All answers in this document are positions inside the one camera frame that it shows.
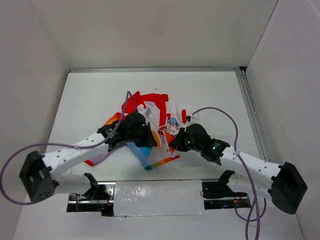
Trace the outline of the colourful rainbow children's jacket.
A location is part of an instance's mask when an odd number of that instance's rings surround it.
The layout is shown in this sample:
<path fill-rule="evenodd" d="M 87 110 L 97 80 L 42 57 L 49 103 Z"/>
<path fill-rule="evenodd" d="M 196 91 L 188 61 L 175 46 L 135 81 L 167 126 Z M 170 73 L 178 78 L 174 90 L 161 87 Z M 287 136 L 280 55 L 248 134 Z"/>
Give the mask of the colourful rainbow children's jacket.
<path fill-rule="evenodd" d="M 130 142 L 125 145 L 138 158 L 142 167 L 150 171 L 178 159 L 184 154 L 182 151 L 169 146 L 169 143 L 178 135 L 180 128 L 187 127 L 187 117 L 192 115 L 199 107 L 174 103 L 167 94 L 149 93 L 141 95 L 139 91 L 129 98 L 127 106 L 121 106 L 121 109 L 125 110 L 124 116 L 133 113 L 135 110 L 143 111 L 146 108 L 151 111 L 148 121 L 151 124 L 152 134 L 157 146 L 137 147 Z"/>

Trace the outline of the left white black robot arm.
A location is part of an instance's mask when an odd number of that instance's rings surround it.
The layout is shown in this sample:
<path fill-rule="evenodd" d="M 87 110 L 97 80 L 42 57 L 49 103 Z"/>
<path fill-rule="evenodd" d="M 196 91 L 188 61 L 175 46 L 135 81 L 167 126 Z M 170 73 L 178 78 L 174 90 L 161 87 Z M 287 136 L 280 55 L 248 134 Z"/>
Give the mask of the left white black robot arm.
<path fill-rule="evenodd" d="M 152 133 L 151 111 L 144 108 L 128 114 L 125 119 L 104 125 L 84 140 L 57 151 L 39 154 L 30 152 L 20 170 L 19 177 L 31 203 L 39 203 L 54 194 L 73 193 L 92 200 L 105 187 L 90 173 L 65 175 L 78 164 L 134 143 L 137 147 L 155 147 Z"/>

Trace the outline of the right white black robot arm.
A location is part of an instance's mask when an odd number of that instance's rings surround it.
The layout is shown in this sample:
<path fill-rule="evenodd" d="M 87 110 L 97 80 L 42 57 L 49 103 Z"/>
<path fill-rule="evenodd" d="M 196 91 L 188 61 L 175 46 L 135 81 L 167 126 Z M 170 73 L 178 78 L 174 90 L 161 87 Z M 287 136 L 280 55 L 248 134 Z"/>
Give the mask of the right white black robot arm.
<path fill-rule="evenodd" d="M 198 123 L 181 128 L 169 144 L 180 152 L 195 151 L 225 172 L 218 190 L 223 196 L 245 192 L 255 186 L 258 196 L 272 201 L 281 211 L 294 215 L 308 189 L 298 169 L 290 162 L 268 162 L 237 151 L 233 145 L 211 138 Z"/>

